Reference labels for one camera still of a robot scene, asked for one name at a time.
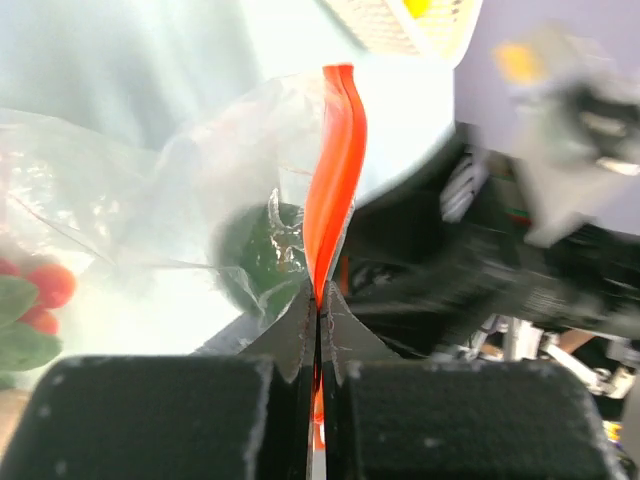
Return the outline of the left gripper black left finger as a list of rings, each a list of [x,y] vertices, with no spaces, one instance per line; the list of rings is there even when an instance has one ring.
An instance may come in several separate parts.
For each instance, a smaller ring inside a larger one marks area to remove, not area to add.
[[[240,353],[57,362],[2,458],[5,479],[306,479],[317,313],[304,284]]]

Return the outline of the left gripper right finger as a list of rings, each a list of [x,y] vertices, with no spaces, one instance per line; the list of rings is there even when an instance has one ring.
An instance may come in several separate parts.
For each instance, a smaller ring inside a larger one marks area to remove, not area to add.
[[[319,318],[331,479],[621,479],[595,403],[544,361],[404,360],[328,285]]]

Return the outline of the green fake pepper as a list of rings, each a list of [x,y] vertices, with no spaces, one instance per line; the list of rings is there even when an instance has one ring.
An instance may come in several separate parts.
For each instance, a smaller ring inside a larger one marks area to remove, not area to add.
[[[252,206],[224,227],[213,255],[227,297],[264,326],[286,311],[308,279],[302,220],[295,205]]]

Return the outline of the clear zip top bag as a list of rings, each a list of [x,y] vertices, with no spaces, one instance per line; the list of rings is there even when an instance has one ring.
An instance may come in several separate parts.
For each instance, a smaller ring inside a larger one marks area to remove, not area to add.
[[[245,313],[227,297],[213,255],[224,227],[252,206],[301,208],[308,279],[300,288],[327,279],[366,142],[350,64],[269,80],[157,152],[3,110],[1,259],[24,272],[59,263],[76,291],[54,312],[61,353],[33,370],[1,372],[2,438],[54,363],[183,356]]]

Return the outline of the yellow fake lemon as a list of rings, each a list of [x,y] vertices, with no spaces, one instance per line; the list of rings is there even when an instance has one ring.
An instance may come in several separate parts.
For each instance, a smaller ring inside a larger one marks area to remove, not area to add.
[[[420,18],[429,11],[432,0],[404,0],[403,3],[413,18]]]

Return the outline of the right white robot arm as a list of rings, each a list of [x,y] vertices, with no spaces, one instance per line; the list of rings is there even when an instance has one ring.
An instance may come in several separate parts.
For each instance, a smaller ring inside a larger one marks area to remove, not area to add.
[[[593,394],[620,399],[636,370],[592,368],[575,353],[597,336],[639,337],[639,239],[596,222],[639,177],[639,96],[584,39],[541,27],[495,54],[520,108],[510,154],[487,156],[467,207],[441,189],[468,168],[447,151],[354,215],[348,245],[391,271],[353,284],[353,314],[417,357],[472,348],[492,317],[530,324],[533,354],[572,371]]]

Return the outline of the white perforated plastic basket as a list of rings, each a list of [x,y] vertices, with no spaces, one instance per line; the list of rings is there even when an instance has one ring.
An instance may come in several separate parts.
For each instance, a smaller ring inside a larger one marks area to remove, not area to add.
[[[439,58],[451,68],[466,54],[483,6],[481,0],[432,1],[424,16],[413,18],[403,1],[325,4],[367,50]]]

